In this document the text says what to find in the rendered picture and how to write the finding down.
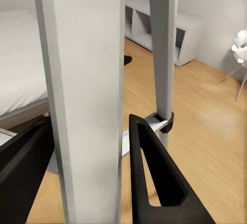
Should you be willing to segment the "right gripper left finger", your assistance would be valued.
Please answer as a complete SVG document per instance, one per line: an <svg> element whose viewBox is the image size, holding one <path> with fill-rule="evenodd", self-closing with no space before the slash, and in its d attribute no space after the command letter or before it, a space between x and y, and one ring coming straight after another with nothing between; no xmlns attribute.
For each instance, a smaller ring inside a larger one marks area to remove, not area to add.
<svg viewBox="0 0 247 224"><path fill-rule="evenodd" d="M25 224L55 149L51 116L0 146L0 224Z"/></svg>

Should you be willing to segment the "camera tripod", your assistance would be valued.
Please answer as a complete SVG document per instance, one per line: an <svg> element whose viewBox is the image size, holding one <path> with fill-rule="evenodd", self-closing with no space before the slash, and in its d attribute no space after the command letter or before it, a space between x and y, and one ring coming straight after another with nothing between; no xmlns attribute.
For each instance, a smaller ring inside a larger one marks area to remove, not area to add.
<svg viewBox="0 0 247 224"><path fill-rule="evenodd" d="M120 224L126 0L35 0L65 224ZM168 151L178 0L149 0L156 112ZM17 133L0 128L0 146Z"/></svg>

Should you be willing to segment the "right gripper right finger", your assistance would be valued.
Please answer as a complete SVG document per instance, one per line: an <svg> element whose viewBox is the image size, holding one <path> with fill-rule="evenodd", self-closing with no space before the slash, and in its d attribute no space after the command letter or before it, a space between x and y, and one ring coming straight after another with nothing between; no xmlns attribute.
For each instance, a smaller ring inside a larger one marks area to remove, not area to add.
<svg viewBox="0 0 247 224"><path fill-rule="evenodd" d="M129 116L133 224L216 224L149 123ZM161 203L149 203L141 149Z"/></svg>

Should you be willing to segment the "digital camera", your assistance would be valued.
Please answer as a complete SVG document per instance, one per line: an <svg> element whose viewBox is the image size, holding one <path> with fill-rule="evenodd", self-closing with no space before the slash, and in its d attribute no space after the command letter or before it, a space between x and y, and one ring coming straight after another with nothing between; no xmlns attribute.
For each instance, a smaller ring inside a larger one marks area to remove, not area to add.
<svg viewBox="0 0 247 224"><path fill-rule="evenodd" d="M131 56L124 56L124 65L127 65L131 61L132 61L132 57Z"/></svg>

